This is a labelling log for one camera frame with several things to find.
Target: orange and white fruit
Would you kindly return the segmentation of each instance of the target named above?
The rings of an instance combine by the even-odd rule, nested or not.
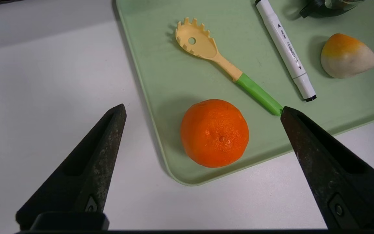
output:
[[[374,53],[361,41],[337,33],[325,43],[321,65],[334,78],[351,77],[374,68]]]

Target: black marker tip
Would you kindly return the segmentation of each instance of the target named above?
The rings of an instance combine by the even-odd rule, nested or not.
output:
[[[304,99],[306,102],[311,102],[312,100],[314,100],[314,99],[316,99],[317,98],[317,96],[316,95],[314,95],[314,96],[312,96],[312,97],[310,97],[310,98],[307,98],[307,99]]]

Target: fake fruit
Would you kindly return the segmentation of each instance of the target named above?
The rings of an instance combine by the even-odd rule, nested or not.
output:
[[[181,122],[180,134],[187,155],[206,167],[238,160],[249,141],[248,124],[241,112],[219,99],[192,105]]]
[[[351,77],[374,68],[374,53],[356,38],[337,33],[325,43],[321,65],[334,78]]]

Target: green handle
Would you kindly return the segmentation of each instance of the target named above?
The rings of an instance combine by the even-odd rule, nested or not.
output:
[[[281,115],[283,109],[282,105],[275,101],[273,97],[271,97],[267,92],[265,92],[245,73],[243,73],[235,83],[242,86],[248,93],[250,93],[256,100],[258,100],[272,114],[277,116]]]

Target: tangerine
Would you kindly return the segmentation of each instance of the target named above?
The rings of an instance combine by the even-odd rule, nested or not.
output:
[[[226,166],[238,160],[249,141],[242,113],[219,99],[192,105],[184,114],[180,134],[187,155],[206,167]]]

